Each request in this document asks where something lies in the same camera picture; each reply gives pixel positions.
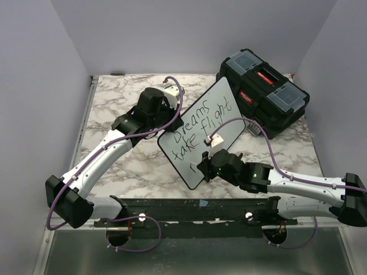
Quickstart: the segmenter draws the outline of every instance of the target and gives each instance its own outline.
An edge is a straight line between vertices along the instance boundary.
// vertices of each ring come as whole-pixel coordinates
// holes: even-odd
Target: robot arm
[[[115,161],[146,138],[144,133],[166,125],[177,115],[178,87],[168,83],[164,86],[163,91],[146,88],[140,94],[137,105],[115,120],[103,141],[84,160],[60,179],[52,175],[46,181],[50,208],[64,188],[62,196],[56,199],[54,211],[72,227],[77,228],[90,218],[113,219],[120,213],[123,207],[120,200],[115,197],[89,197],[89,193]],[[165,130],[175,131],[182,125],[178,114]]]
[[[219,176],[249,193],[286,193],[301,196],[302,198],[279,200],[278,214],[286,219],[331,217],[347,225],[367,226],[367,196],[361,192],[340,188],[352,186],[365,189],[357,175],[348,173],[342,179],[301,175],[285,170],[281,170],[282,174],[268,164],[242,162],[242,155],[230,154],[222,149],[222,141],[219,135],[206,140],[211,148],[209,152],[203,153],[202,162],[197,168],[204,174],[207,182]]]

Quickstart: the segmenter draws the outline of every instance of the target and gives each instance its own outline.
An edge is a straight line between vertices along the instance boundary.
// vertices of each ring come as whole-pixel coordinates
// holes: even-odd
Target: marble table top
[[[126,113],[138,101],[139,94],[147,87],[160,88],[166,75],[100,76],[93,99],[79,161],[111,129],[119,115]],[[185,88],[184,111],[214,82],[212,75],[173,75]],[[314,150],[311,134],[304,117],[271,140],[276,161],[280,168],[314,176],[322,176]],[[245,131],[235,141],[229,152],[244,154],[245,162],[271,163],[263,137],[253,137]],[[249,194],[221,179],[202,182],[189,190],[157,145],[157,136],[142,140],[122,156],[100,178],[91,196],[121,198],[266,198],[274,194]]]

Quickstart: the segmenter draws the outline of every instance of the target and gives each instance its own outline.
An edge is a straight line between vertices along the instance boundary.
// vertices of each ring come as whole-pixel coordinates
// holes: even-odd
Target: gray wall
[[[367,2],[339,0],[296,74],[311,94],[306,118],[326,176],[367,186]],[[367,271],[367,230],[351,228]]]
[[[2,1],[0,37],[0,274],[31,274],[90,78],[49,0]]]
[[[295,72],[335,0],[52,0],[90,74],[216,73],[251,48]]]

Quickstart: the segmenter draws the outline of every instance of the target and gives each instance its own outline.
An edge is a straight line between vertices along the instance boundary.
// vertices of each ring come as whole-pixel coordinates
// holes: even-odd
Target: whiteboard
[[[191,190],[204,178],[196,165],[201,162],[202,153],[209,150],[205,138],[235,117],[241,117],[241,113],[227,79],[222,77],[185,111],[182,127],[174,133],[164,132],[158,138],[158,146]],[[220,129],[223,149],[228,149],[244,128],[243,120],[236,120]]]

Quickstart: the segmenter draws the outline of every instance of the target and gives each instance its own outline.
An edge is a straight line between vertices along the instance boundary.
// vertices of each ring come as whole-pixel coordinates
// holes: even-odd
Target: toolbox
[[[257,121],[273,139],[304,115],[310,95],[249,49],[226,58],[216,81],[226,77],[243,116]],[[260,130],[249,125],[249,131]]]

